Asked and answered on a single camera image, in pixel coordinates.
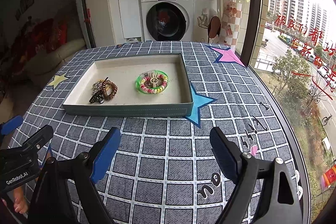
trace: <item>pile of hair accessories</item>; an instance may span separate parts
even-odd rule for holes
[[[105,80],[99,80],[92,85],[93,96],[89,100],[90,103],[99,102],[102,104],[105,100],[111,100],[117,93],[118,87],[116,84],[108,80],[106,77]]]
[[[163,92],[168,86],[168,76],[162,71],[151,70],[139,75],[136,87],[142,93],[157,94]]]

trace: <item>washing machine door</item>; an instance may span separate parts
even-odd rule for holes
[[[186,20],[176,5],[160,2],[148,11],[146,26],[156,41],[180,41],[186,30]]]

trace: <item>shallow box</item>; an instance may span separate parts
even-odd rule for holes
[[[163,92],[143,94],[136,89],[137,77],[150,70],[168,75],[168,86]],[[117,85],[117,94],[103,104],[90,104],[92,85],[106,77]],[[64,99],[63,107],[68,114],[84,116],[189,116],[193,98],[181,54],[146,54],[93,61]]]

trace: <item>tablecloth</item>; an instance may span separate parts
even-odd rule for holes
[[[80,51],[56,75],[64,78],[47,85],[24,115],[24,123],[10,147],[21,145],[45,124],[54,128],[49,146],[39,152],[42,164],[47,150],[58,160],[71,159],[101,140],[111,127],[122,132],[120,147],[105,177],[96,185],[117,223],[214,223],[234,185],[220,172],[209,142],[214,126],[221,128],[242,151],[257,146],[256,157],[284,159],[297,187],[295,161],[287,138],[268,100],[255,81],[224,46],[194,42],[144,42]],[[115,56],[180,52],[196,95],[208,100],[199,116],[122,118],[68,115],[62,101],[93,60]],[[214,173],[220,184],[211,183]],[[206,197],[197,193],[204,185]],[[25,187],[28,200],[35,182]],[[257,181],[243,223],[250,223],[258,204],[262,181]],[[87,223],[73,181],[68,181],[73,207]]]

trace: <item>metal bolt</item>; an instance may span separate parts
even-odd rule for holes
[[[247,158],[247,159],[250,159],[250,158],[252,158],[252,155],[249,152],[243,152],[243,157]]]
[[[79,154],[79,158],[81,158],[81,159],[86,159],[88,156],[89,156],[88,152],[82,152],[82,153]]]
[[[282,158],[279,158],[279,157],[275,158],[275,161],[279,164],[283,164],[283,162],[284,162],[284,160]]]
[[[54,161],[55,161],[55,158],[54,157],[50,157],[50,158],[47,159],[46,163],[47,164],[52,164]]]

